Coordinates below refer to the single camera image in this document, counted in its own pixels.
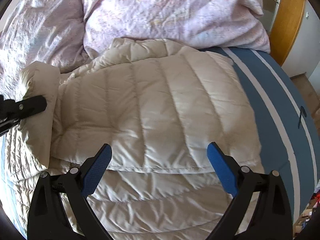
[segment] bed sheet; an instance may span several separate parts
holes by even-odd
[[[249,102],[261,143],[265,172],[278,170],[296,220],[320,178],[320,141],[299,91],[267,53],[240,48],[204,49],[230,57]],[[300,108],[307,117],[298,128]]]
[[[16,196],[13,190],[13,183],[7,178],[7,174],[4,170],[4,143],[5,136],[0,137],[0,200],[4,212],[7,214],[8,218],[14,224],[15,228],[27,239],[27,236],[23,230],[20,223],[18,213],[16,211]]]

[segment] blue striped bed sheet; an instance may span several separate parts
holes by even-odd
[[[231,58],[254,109],[265,172],[278,170],[294,221],[305,209],[320,176],[320,141],[311,114],[290,78],[267,53],[240,48],[209,48]],[[307,117],[298,129],[300,107]]]
[[[23,235],[23,237],[27,239],[27,235],[23,230],[23,227],[19,219],[19,215],[16,210],[17,202],[16,195],[13,190],[13,183],[7,178],[7,174],[4,169],[4,143],[5,135],[0,137],[0,200],[2,202],[4,212],[7,214],[8,218],[18,229],[18,231]]]

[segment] bed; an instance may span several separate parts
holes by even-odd
[[[289,196],[292,216],[296,220],[320,178],[320,142],[303,99],[269,54],[233,47],[202,49],[205,50],[220,53],[235,62],[233,67],[255,112],[263,167],[265,172],[280,172]],[[302,106],[307,116],[302,117],[298,128]],[[26,238],[15,212],[13,184],[3,172],[4,140],[1,139],[1,184],[5,191],[2,204],[14,226]]]

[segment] blue gripper pad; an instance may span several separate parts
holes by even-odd
[[[81,191],[82,196],[87,197],[88,195],[94,193],[111,161],[111,158],[111,146],[106,144],[106,146],[102,149],[101,153],[83,178],[83,187]]]
[[[225,192],[235,197],[238,193],[236,177],[225,162],[222,156],[223,153],[220,153],[220,151],[221,150],[217,149],[213,143],[210,143],[207,148],[208,159],[217,173]]]

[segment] beige fabric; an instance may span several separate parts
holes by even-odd
[[[112,160],[88,202],[115,239],[205,239],[230,202],[207,145],[215,141],[240,165],[263,172],[254,113],[231,64],[169,40],[115,40],[101,57],[60,76],[54,114],[46,123],[52,128],[52,135],[45,134],[51,137],[49,172],[80,166],[108,143]],[[24,221],[33,175],[47,163],[14,160],[39,156],[33,149],[7,151],[8,161],[32,170],[14,179]],[[41,154],[48,157],[49,151]],[[79,231],[65,196],[63,202]]]

